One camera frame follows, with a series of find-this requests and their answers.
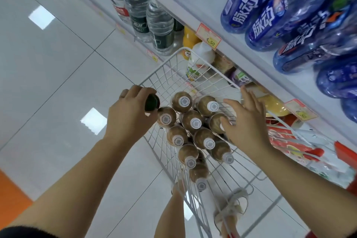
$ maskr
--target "price label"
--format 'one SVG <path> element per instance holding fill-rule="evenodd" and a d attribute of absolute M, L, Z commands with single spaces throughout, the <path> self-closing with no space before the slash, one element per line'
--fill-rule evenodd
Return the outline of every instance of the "price label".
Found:
<path fill-rule="evenodd" d="M 318 117 L 318 115 L 316 115 L 311 109 L 309 109 L 298 99 L 288 101 L 284 105 L 288 110 L 290 110 L 291 113 L 293 113 L 304 122 Z"/>
<path fill-rule="evenodd" d="M 197 37 L 199 37 L 202 41 L 207 42 L 209 46 L 211 46 L 214 50 L 216 50 L 217 46 L 221 42 L 221 38 L 218 37 L 211 29 L 205 26 L 203 23 L 200 24 L 199 28 L 196 31 Z"/>

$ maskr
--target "hand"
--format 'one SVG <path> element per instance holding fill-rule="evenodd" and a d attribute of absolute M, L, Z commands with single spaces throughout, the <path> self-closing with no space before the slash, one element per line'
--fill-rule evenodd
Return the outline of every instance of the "hand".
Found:
<path fill-rule="evenodd" d="M 145 115 L 145 101 L 149 94 L 155 94 L 153 88 L 137 85 L 130 90 L 123 90 L 108 113 L 107 129 L 103 139 L 114 145 L 128 145 L 131 148 L 145 135 L 157 121 L 157 110 Z"/>
<path fill-rule="evenodd" d="M 223 100 L 237 114 L 236 125 L 231 125 L 225 117 L 221 118 L 221 124 L 234 145 L 253 159 L 262 149 L 272 147 L 265 122 L 265 105 L 245 87 L 241 88 L 241 92 L 244 106 L 235 100 Z"/>

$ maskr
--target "orange bottle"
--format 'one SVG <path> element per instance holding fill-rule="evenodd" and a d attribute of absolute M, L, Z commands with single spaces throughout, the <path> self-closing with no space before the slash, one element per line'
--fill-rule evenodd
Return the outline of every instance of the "orange bottle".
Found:
<path fill-rule="evenodd" d="M 182 42 L 184 47 L 191 48 L 194 47 L 195 44 L 202 42 L 202 40 L 196 36 L 196 33 L 188 27 L 185 27 L 185 35 L 184 40 Z M 185 60 L 189 60 L 191 56 L 191 52 L 187 50 L 182 51 L 182 56 Z"/>

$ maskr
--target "floor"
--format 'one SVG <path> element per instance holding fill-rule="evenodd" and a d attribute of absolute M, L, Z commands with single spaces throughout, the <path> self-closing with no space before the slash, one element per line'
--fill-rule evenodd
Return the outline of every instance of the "floor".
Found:
<path fill-rule="evenodd" d="M 104 129 L 92 132 L 81 119 L 92 108 L 107 117 L 120 92 L 157 63 L 80 0 L 0 4 L 0 169 L 35 200 L 103 137 Z M 279 196 L 268 179 L 253 186 L 240 233 Z M 170 189 L 140 140 L 110 183 L 87 237 L 152 237 Z M 248 237 L 304 237 L 307 231 L 282 199 Z M 212 233 L 218 237 L 214 226 Z M 186 236 L 199 237 L 194 217 L 186 220 Z"/>

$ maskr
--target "forearm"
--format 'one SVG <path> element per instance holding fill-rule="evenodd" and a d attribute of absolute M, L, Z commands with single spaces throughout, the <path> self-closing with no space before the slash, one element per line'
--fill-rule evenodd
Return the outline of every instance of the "forearm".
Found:
<path fill-rule="evenodd" d="M 357 229 L 357 198 L 269 146 L 252 159 L 319 238 Z"/>
<path fill-rule="evenodd" d="M 84 237 L 130 147 L 100 140 L 11 225 L 34 226 L 60 238 Z"/>

